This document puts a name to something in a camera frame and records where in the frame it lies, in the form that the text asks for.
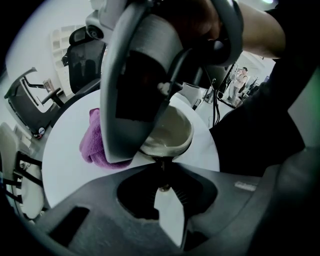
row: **white round table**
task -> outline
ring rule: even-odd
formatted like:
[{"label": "white round table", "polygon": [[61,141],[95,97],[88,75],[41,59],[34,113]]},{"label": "white round table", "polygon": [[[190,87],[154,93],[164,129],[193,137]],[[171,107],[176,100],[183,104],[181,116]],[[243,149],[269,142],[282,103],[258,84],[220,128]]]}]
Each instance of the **white round table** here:
[{"label": "white round table", "polygon": [[[219,171],[215,142],[199,115],[176,96],[170,105],[181,110],[193,123],[194,135],[189,149],[174,162]],[[42,160],[42,180],[46,198],[56,206],[84,184],[123,170],[154,163],[138,152],[124,169],[110,170],[83,160],[79,144],[89,127],[89,110],[100,107],[100,90],[92,92],[70,106],[56,122],[46,142]]]}]

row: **white bowl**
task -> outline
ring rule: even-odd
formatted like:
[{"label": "white bowl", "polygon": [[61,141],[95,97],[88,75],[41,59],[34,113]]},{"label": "white bowl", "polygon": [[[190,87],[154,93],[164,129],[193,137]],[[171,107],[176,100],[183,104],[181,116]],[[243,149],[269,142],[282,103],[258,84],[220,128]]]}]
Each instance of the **white bowl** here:
[{"label": "white bowl", "polygon": [[140,149],[153,157],[176,157],[188,149],[193,135],[191,121],[179,109],[168,106]]}]

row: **purple cloth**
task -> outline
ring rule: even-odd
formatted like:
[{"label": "purple cloth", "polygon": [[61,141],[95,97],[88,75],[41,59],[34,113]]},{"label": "purple cloth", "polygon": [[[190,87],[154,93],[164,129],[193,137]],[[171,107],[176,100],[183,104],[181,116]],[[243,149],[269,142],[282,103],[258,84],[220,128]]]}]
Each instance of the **purple cloth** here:
[{"label": "purple cloth", "polygon": [[80,152],[87,163],[94,162],[97,166],[107,169],[122,169],[130,165],[132,160],[109,163],[106,159],[100,128],[100,110],[94,108],[89,111],[89,128],[80,142]]}]

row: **ceramic bowl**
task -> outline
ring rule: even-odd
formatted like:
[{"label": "ceramic bowl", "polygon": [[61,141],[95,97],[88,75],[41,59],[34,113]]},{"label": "ceramic bowl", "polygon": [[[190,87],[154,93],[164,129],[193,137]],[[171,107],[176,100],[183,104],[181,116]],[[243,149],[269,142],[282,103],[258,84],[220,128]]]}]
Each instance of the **ceramic bowl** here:
[{"label": "ceramic bowl", "polygon": [[188,149],[193,135],[191,121],[179,109],[168,106],[140,149],[152,157],[176,157]]}]

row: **office chair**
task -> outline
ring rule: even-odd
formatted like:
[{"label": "office chair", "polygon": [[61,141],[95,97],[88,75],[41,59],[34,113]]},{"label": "office chair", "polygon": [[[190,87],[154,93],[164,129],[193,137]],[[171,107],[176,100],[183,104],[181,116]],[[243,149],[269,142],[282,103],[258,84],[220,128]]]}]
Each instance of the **office chair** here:
[{"label": "office chair", "polygon": [[42,162],[29,155],[29,148],[3,122],[0,125],[0,175],[3,190],[19,216],[34,220],[44,210],[45,192]]},{"label": "office chair", "polygon": [[100,89],[101,65],[106,44],[101,40],[91,38],[85,26],[70,35],[69,43],[70,46],[66,53],[67,60],[63,57],[63,62],[69,66],[70,87],[75,95],[64,104],[56,101],[58,98],[56,90],[43,99],[42,104],[52,99],[60,106],[58,113],[50,123],[52,127],[73,103]]},{"label": "office chair", "polygon": [[40,88],[45,90],[43,84],[30,84],[27,80],[27,74],[36,72],[33,67],[20,75],[10,86],[4,98],[7,100],[10,108],[15,115],[13,117],[18,123],[22,122],[32,134],[39,134],[40,128],[46,128],[52,118],[57,114],[59,107],[53,104],[46,112],[41,112],[37,106],[38,102],[34,99],[29,88]]}]

